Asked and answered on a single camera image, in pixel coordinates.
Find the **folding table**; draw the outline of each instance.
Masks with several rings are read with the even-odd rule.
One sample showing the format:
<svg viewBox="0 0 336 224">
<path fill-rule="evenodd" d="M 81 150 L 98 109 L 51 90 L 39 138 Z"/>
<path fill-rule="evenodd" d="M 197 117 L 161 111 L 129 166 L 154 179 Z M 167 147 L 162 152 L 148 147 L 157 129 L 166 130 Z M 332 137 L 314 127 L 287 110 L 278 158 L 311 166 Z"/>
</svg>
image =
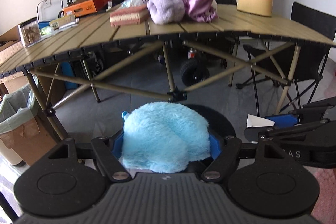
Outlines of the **folding table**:
<svg viewBox="0 0 336 224">
<path fill-rule="evenodd" d="M 28 81 L 42 110 L 46 113 L 60 138 L 64 139 L 66 133 L 62 128 L 59 128 L 59 121 L 55 115 L 55 110 L 70 98 L 82 93 L 88 88 L 92 88 L 97 101 L 99 101 L 99 97 L 95 88 L 173 102 L 185 99 L 187 92 L 206 86 L 228 75 L 231 76 L 229 85 L 232 85 L 233 73 L 244 67 L 250 67 L 256 72 L 266 75 L 285 86 L 275 110 L 275 113 L 277 114 L 285 100 L 293 79 L 293 74 L 300 54 L 300 46 L 303 44 L 317 43 L 318 45 L 321 45 L 321 47 L 336 47 L 336 43 L 329 38 L 295 21 L 282 17 L 262 17 L 247 14 L 237 11 L 236 6 L 234 5 L 218 5 L 218 16 L 219 18 L 211 23 L 184 21 L 181 23 L 155 25 L 153 21 L 148 20 L 139 25 L 111 27 L 109 13 L 93 15 L 80 19 L 80 22 L 76 27 L 60 32 L 53 37 L 32 45 L 31 47 L 23 48 L 14 54 L 11 58 L 6 60 L 6 62 L 1 64 L 0 78 L 23 71 L 24 74 L 27 75 Z M 211 47 L 211 39 L 224 37 L 231 37 L 235 40 L 236 43 L 233 55 Z M 269 39 L 285 43 L 281 43 L 279 47 L 273 50 L 267 50 L 264 54 L 261 54 L 250 61 L 245 61 L 236 56 L 239 37 Z M 178 90 L 174 83 L 168 57 L 168 47 L 174 45 L 174 43 L 182 43 L 186 47 L 227 59 L 232 61 L 234 66 L 202 82 L 189 86 L 184 90 Z M 256 62 L 271 57 L 273 54 L 291 46 L 295 47 L 295 51 L 294 56 L 290 57 L 292 58 L 292 64 L 288 75 L 284 75 L 273 58 L 272 60 L 275 62 L 274 64 L 278 69 L 279 75 L 273 74 L 255 65 Z M 92 78 L 88 73 L 89 80 L 59 75 L 57 73 L 45 73 L 39 70 L 39 68 L 43 66 L 82 58 L 88 53 L 96 50 L 108 50 L 112 48 L 119 48 L 122 50 L 127 48 L 129 49 L 130 55 L 96 77 Z M 107 76 L 160 48 L 163 48 L 166 61 L 170 86 L 170 91 L 168 93 L 159 94 L 102 82 Z M 33 81 L 32 74 L 57 80 L 70 81 L 80 84 L 81 86 L 70 95 L 51 106 L 50 95 L 53 91 L 53 85 L 51 85 L 48 95 L 43 91 L 40 92 Z"/>
</svg>

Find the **pink satin cloth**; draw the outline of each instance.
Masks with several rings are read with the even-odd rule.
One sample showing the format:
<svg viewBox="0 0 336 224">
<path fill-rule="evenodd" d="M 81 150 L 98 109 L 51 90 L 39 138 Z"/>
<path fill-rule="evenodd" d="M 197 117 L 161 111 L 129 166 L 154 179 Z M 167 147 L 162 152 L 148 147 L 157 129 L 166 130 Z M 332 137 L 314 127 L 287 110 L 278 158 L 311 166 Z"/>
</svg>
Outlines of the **pink satin cloth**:
<svg viewBox="0 0 336 224">
<path fill-rule="evenodd" d="M 197 22 L 211 22 L 218 18 L 216 10 L 211 6 L 213 0 L 183 0 L 185 13 Z"/>
</svg>

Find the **red box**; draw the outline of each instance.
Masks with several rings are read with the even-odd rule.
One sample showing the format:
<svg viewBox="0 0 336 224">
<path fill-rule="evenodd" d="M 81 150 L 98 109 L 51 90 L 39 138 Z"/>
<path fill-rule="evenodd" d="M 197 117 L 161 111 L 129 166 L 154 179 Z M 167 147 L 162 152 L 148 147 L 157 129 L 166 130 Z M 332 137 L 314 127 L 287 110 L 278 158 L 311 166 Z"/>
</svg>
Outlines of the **red box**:
<svg viewBox="0 0 336 224">
<path fill-rule="evenodd" d="M 76 17 L 93 14 L 101 10 L 110 0 L 77 0 L 63 9 L 65 15 Z"/>
</svg>

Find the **purple towel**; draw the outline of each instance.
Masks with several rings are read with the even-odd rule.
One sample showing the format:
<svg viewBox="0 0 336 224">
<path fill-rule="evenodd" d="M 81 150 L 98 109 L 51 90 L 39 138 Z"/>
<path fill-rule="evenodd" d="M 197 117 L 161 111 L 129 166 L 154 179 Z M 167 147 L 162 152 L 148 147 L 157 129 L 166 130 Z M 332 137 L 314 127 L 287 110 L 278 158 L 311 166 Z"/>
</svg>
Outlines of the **purple towel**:
<svg viewBox="0 0 336 224">
<path fill-rule="evenodd" d="M 213 0 L 183 0 L 185 13 L 194 21 L 211 22 L 218 18 L 216 10 L 211 6 Z"/>
<path fill-rule="evenodd" d="M 155 24 L 180 22 L 184 16 L 183 0 L 148 0 L 147 8 Z"/>
</svg>

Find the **blue fluffy cloth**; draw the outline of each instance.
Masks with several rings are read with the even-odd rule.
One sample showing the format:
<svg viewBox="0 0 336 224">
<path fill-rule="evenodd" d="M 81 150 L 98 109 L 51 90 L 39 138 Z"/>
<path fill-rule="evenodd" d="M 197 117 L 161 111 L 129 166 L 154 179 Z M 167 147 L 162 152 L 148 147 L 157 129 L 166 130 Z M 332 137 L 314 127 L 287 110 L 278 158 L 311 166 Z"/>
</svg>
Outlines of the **blue fluffy cloth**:
<svg viewBox="0 0 336 224">
<path fill-rule="evenodd" d="M 210 156 L 207 120 L 192 109 L 166 102 L 146 104 L 125 120 L 123 165 L 158 173 L 184 170 Z"/>
</svg>

